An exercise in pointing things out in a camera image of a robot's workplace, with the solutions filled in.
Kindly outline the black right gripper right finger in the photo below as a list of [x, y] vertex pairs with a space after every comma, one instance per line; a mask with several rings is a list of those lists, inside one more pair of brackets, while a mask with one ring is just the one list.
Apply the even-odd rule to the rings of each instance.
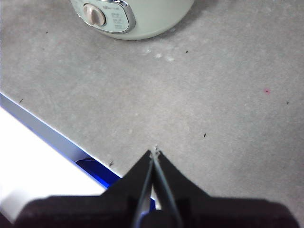
[[180, 228], [297, 228], [283, 204], [265, 199], [214, 197], [186, 178], [161, 152], [153, 154], [155, 191]]

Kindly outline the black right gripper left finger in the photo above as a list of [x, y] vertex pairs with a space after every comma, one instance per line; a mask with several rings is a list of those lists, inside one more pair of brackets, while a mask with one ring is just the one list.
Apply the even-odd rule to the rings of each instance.
[[152, 153], [147, 151], [99, 196], [51, 196], [27, 203], [15, 228], [133, 228], [150, 210]]

